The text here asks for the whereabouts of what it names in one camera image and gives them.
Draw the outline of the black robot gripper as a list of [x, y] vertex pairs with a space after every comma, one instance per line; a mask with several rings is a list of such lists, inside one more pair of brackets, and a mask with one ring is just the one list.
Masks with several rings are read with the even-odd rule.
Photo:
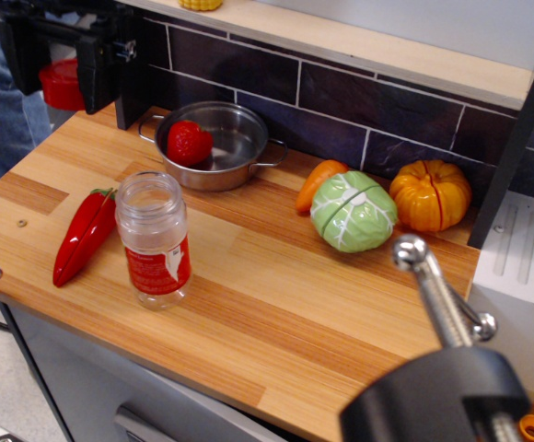
[[0, 1], [0, 43], [17, 88], [42, 89], [39, 72], [50, 45], [75, 48], [79, 90], [87, 114], [120, 96], [120, 60], [136, 57], [132, 9], [117, 1]]

